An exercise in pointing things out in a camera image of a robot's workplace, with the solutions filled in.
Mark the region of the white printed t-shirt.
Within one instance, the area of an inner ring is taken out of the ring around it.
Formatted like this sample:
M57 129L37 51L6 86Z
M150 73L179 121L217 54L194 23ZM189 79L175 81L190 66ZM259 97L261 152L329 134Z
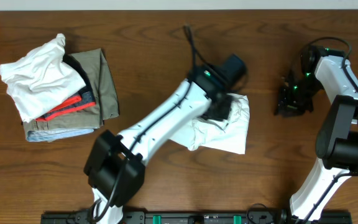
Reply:
M181 127L170 139L190 151L200 146L235 154L246 153L246 138L250 120L248 97L234 97L228 119L215 121L195 118Z

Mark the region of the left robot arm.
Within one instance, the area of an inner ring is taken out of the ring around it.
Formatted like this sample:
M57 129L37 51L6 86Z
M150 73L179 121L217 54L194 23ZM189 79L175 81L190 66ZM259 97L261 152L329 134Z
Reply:
M233 97L229 91L247 71L230 55L222 65L193 65L177 90L137 124L113 135L105 131L95 140L84 167L94 192L90 223L121 220L121 210L142 187L149 159L192 119L226 121Z

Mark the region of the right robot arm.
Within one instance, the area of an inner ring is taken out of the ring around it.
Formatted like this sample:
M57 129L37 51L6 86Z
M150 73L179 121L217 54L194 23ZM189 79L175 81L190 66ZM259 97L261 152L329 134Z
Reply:
M358 79L349 54L308 44L301 50L301 71L290 71L280 87L275 115L292 117L314 110L323 90L330 101L315 142L317 159L300 189L290 198L289 223L322 223L323 208L336 190L358 176Z

